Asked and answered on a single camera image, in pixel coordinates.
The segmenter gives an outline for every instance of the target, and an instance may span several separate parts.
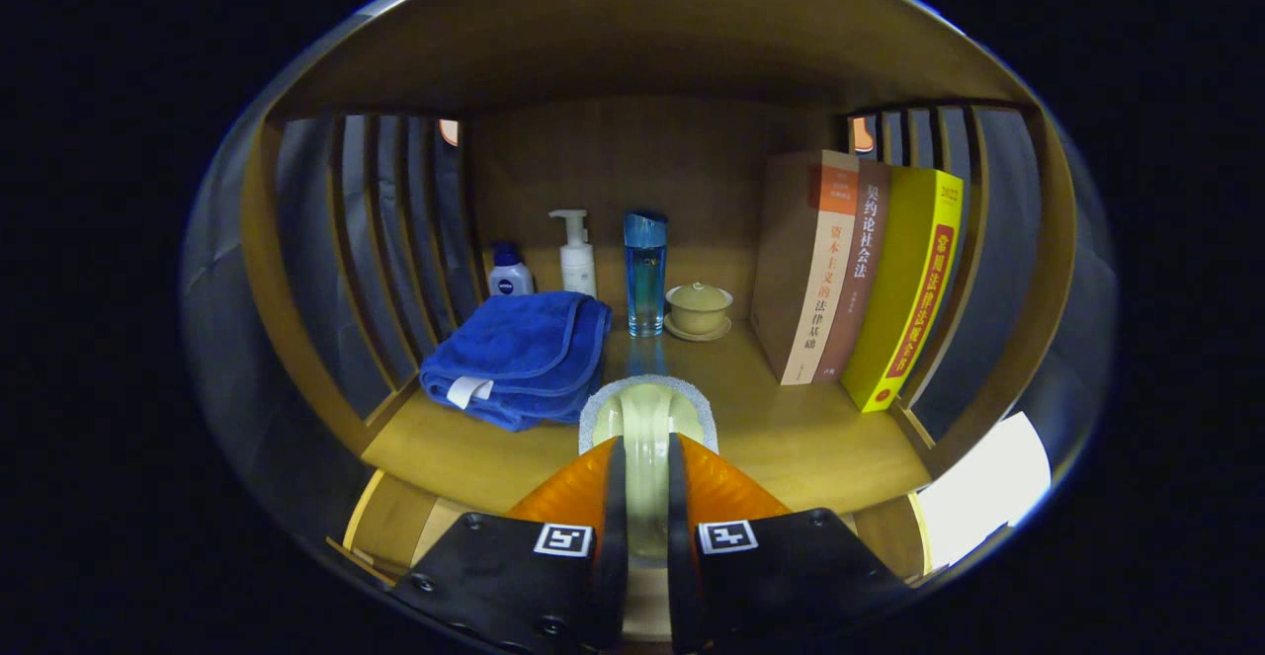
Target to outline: yellow book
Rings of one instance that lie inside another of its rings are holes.
[[[840,379],[863,413],[891,406],[922,352],[955,259],[961,191],[961,178],[940,169],[892,168],[874,290]]]

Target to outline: wooden shelf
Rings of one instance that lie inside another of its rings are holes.
[[[664,334],[632,339],[616,320],[605,382],[660,373],[711,402],[720,454],[792,510],[856,511],[930,481],[888,413],[858,413],[841,386],[778,386],[754,331],[691,344]],[[363,459],[407,483],[500,513],[576,456],[576,426],[511,434],[415,393]]]

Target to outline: white light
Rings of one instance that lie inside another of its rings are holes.
[[[1022,412],[999,421],[918,493],[932,568],[958,561],[1004,523],[1017,525],[1050,489],[1050,460]]]

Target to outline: white pump bottle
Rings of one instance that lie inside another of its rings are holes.
[[[587,210],[555,210],[550,219],[565,219],[567,244],[562,247],[562,287],[582,291],[597,298],[597,273],[593,264],[593,247],[588,244],[584,228]]]

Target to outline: blue bottle cap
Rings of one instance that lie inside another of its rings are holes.
[[[496,247],[496,254],[492,255],[492,262],[496,263],[496,267],[509,268],[511,264],[522,262],[522,255],[519,254],[519,249],[515,249],[511,242],[493,242],[492,247]]]
[[[624,214],[624,245],[664,247],[668,244],[668,215],[654,210],[629,210]]]

